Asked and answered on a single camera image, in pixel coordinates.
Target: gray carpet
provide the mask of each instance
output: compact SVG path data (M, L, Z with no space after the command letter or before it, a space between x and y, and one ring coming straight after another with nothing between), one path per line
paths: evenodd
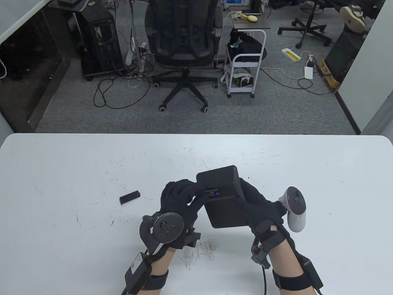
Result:
M138 40L147 41L144 32L143 15L146 4L135 1L135 23ZM306 19L299 6L273 10L269 17L271 29L266 30L267 58L262 65L281 68L292 77L301 77L304 72L304 61L293 63L280 52L286 45L295 44L301 38L299 32L283 32L277 35L279 26L290 26L295 17ZM127 36L127 14L125 9L119 10L118 30ZM322 15L314 20L318 24L328 24L325 34L335 41L343 28L343 22L333 9L325 9ZM227 19L224 48L231 20ZM127 44L119 35L121 48L127 52ZM306 37L300 54L308 50L319 60L325 58L331 46L324 47L323 42ZM298 87L297 80L285 77L279 71L266 70L274 79L281 83ZM204 72L204 75L221 76L221 72ZM123 110L112 110L106 107L96 108L93 105L93 94L99 78L87 82L82 78L81 66L74 60L66 73L59 89L54 95L36 132L41 133L229 133L229 134L354 134L351 125L344 115L334 94L314 95L304 90L283 87L260 72L255 98L249 94L233 94L228 99L224 84L218 89L212 85L197 85L200 92L209 102L207 113L199 111L201 102L188 90L181 91L169 104L164 113L158 106L171 91L172 85L151 87L147 95L137 104ZM314 75L314 86L310 89L315 93L329 91L323 79ZM131 81L135 86L138 81ZM106 93L109 105L120 107L136 101L146 91L148 85L143 82L137 88L128 88L127 81L118 79Z

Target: office chair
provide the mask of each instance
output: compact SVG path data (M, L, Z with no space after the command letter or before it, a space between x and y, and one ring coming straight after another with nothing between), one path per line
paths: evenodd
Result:
M189 88L203 103L207 112L208 102L194 83L212 82L218 87L217 78L189 76L190 67L206 66L217 54L222 32L222 8L218 0L149 0L146 9L145 29L150 51L156 62L164 66L182 68L180 77L155 77L153 85L160 82L177 83L160 105L165 112L167 104L182 88Z
M300 19L295 18L294 21L292 21L292 26L293 27L279 27L278 28L278 32L277 34L281 35L283 31L297 31L297 32L302 32L303 36L300 40L299 43L297 43L295 45L295 47L297 49L301 48L301 45L303 43L304 37L306 36L307 33L310 33L320 39L322 39L324 42L324 46L328 46L331 42L332 39L322 35L321 33L323 33L323 31L326 28L326 25L316 25L316 26L312 26L312 20L314 19L314 13L315 13L315 9L317 7L317 5L319 5L321 8L329 8L329 7L333 7L329 0L312 0L314 2L314 6L312 7L311 13L309 15L309 18L307 19L307 23L303 23Z

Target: hand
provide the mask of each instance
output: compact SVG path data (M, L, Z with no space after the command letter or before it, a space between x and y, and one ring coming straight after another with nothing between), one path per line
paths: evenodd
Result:
M286 208L279 201L273 203L266 200L255 187L242 178L240 185L246 200L237 201L239 208L247 215L251 231L259 241L263 242L274 234L272 225L276 225L284 236L289 236L282 219L287 212Z
M205 187L200 183L193 183L188 179L177 182L169 182L161 194L161 212L174 212L183 217L184 228L180 236L173 242L167 244L168 247L182 249L185 246L185 236L194 225L198 217L198 211L205 205L208 195Z

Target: white table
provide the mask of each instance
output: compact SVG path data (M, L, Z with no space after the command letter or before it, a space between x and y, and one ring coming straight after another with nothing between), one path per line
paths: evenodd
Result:
M50 0L0 0L0 44Z
M307 225L292 234L325 295L388 294L393 148L381 136L15 134L0 149L0 294L116 295L145 247L138 229L169 181L236 165L270 200L294 185ZM119 197L141 197L120 206ZM257 295L246 227L178 252L162 294ZM278 294L267 272L268 294Z

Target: white vr controller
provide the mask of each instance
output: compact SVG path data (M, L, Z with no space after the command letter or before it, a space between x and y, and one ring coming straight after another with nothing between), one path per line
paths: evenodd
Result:
M287 221L290 230L301 232L306 226L306 201L302 193L290 186L278 200L288 209Z

